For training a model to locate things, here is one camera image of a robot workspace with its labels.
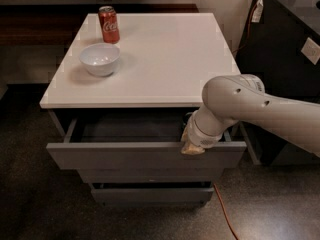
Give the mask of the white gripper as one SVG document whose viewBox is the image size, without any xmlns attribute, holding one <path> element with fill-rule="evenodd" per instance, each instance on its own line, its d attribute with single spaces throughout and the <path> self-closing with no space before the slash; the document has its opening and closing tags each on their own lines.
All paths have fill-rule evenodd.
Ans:
<svg viewBox="0 0 320 240">
<path fill-rule="evenodd" d="M 181 142 L 185 142 L 181 149 L 184 155 L 200 155 L 204 148 L 212 148 L 222 138 L 227 128 L 235 125 L 237 120 L 225 119 L 214 115 L 205 105 L 202 105 L 189 118 L 184 127 Z"/>
</svg>

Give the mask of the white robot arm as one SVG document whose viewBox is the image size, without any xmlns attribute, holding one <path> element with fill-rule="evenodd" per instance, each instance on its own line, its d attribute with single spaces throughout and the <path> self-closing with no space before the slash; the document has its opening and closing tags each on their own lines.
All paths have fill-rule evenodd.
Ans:
<svg viewBox="0 0 320 240">
<path fill-rule="evenodd" d="M 269 95 L 261 79 L 250 74 L 218 76 L 204 85 L 202 104 L 182 134 L 181 152 L 204 153 L 240 121 L 320 156 L 320 105 Z"/>
</svg>

